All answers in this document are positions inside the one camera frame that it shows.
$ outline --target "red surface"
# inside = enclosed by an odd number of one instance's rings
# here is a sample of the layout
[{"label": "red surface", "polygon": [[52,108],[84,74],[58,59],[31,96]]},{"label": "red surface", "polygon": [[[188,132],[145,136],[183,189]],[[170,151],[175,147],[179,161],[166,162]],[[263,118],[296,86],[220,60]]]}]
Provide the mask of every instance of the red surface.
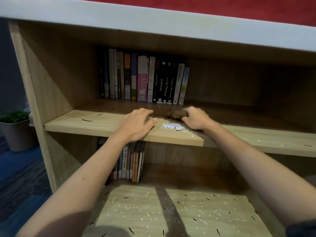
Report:
[{"label": "red surface", "polygon": [[316,0],[89,0],[316,26]]}]

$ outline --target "dark sleeve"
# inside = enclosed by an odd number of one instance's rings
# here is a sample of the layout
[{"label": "dark sleeve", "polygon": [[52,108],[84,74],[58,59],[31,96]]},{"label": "dark sleeve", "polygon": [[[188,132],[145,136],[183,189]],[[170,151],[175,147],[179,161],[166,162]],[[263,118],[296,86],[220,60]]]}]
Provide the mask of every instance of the dark sleeve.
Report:
[{"label": "dark sleeve", "polygon": [[292,224],[286,228],[287,237],[316,237],[316,220]]}]

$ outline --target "hand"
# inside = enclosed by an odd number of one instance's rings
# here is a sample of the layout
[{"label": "hand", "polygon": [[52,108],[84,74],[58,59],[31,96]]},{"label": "hand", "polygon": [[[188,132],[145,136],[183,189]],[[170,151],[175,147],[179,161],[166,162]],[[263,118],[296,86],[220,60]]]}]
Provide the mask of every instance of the hand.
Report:
[{"label": "hand", "polygon": [[126,138],[127,143],[143,139],[157,123],[157,118],[151,118],[144,125],[147,116],[153,112],[144,108],[133,110],[121,120],[113,134]]},{"label": "hand", "polygon": [[183,110],[187,111],[189,117],[183,117],[181,120],[191,129],[194,130],[206,130],[211,127],[213,124],[218,125],[217,122],[212,120],[208,114],[202,111],[200,108],[195,108],[193,106],[184,108]]}]

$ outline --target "pink book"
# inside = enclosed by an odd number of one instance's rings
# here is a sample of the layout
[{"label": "pink book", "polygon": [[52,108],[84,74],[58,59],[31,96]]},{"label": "pink book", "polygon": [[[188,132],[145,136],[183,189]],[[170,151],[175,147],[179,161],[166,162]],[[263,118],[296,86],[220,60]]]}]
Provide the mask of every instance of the pink book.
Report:
[{"label": "pink book", "polygon": [[147,102],[149,59],[145,55],[138,57],[137,101]]}]

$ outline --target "beige pot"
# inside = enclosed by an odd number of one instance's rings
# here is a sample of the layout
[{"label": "beige pot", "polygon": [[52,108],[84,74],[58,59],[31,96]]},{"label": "beige pot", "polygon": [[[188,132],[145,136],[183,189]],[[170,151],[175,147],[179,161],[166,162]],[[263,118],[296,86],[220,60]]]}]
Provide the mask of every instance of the beige pot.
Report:
[{"label": "beige pot", "polygon": [[25,120],[14,124],[0,123],[1,133],[5,136],[11,151],[23,151],[38,144],[34,127]]}]

